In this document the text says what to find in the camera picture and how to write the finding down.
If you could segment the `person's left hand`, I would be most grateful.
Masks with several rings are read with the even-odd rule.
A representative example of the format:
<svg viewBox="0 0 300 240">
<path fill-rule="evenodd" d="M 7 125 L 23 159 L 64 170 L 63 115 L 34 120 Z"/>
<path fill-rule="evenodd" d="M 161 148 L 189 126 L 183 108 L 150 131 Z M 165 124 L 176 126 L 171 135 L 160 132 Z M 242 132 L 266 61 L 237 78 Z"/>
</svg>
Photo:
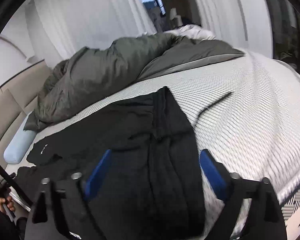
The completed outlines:
<svg viewBox="0 0 300 240">
<path fill-rule="evenodd" d="M 15 211 L 14 202 L 11 196 L 0 198 L 0 211 L 4 214 L 7 213 L 5 207 L 7 207 L 12 212 Z"/>
</svg>

